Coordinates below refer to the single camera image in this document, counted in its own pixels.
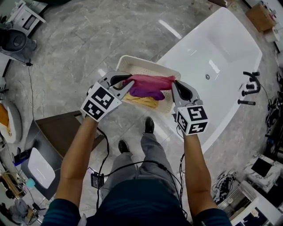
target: power adapter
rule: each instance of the power adapter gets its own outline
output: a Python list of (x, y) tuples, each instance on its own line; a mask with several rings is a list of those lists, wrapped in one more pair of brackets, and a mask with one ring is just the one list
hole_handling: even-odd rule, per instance
[(94, 188), (101, 188), (104, 185), (104, 174), (94, 172), (91, 174), (91, 183)]

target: dark blue shirt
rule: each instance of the dark blue shirt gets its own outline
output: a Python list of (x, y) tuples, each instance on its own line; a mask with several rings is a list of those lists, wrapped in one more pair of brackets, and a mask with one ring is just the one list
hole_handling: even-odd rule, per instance
[[(76, 226), (78, 207), (62, 199), (54, 200), (44, 217), (43, 226)], [(94, 225), (190, 225), (178, 199), (156, 180), (129, 180), (115, 186), (101, 203), (96, 214), (88, 218)], [(194, 225), (230, 226), (225, 212), (209, 209), (199, 213)]]

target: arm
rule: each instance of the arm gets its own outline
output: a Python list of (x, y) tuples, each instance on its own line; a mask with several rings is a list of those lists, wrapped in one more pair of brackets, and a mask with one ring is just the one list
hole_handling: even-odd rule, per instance
[(211, 178), (197, 135), (184, 136), (187, 197), (192, 216), (217, 208), (210, 189)]
[(97, 122), (86, 117), (65, 155), (61, 165), (61, 177), (56, 199), (65, 199), (80, 205), (83, 179), (88, 168)]

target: red cloth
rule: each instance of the red cloth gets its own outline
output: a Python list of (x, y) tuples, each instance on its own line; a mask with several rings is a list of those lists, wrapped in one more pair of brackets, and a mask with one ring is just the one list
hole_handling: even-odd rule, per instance
[(151, 76), (151, 75), (133, 75), (126, 79), (124, 82), (130, 82), (134, 80), (133, 87), (149, 90), (149, 91), (160, 91), (170, 90), (172, 82), (175, 81), (175, 76), (163, 77), (163, 76)]

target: purple cloth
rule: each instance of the purple cloth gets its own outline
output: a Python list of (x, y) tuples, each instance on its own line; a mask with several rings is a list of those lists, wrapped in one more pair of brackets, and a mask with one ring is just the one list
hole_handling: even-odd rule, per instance
[(134, 97), (141, 97), (141, 98), (152, 97), (156, 101), (162, 101), (163, 99), (165, 99), (165, 96), (161, 91), (149, 91), (137, 87), (132, 87), (130, 89), (130, 94)]

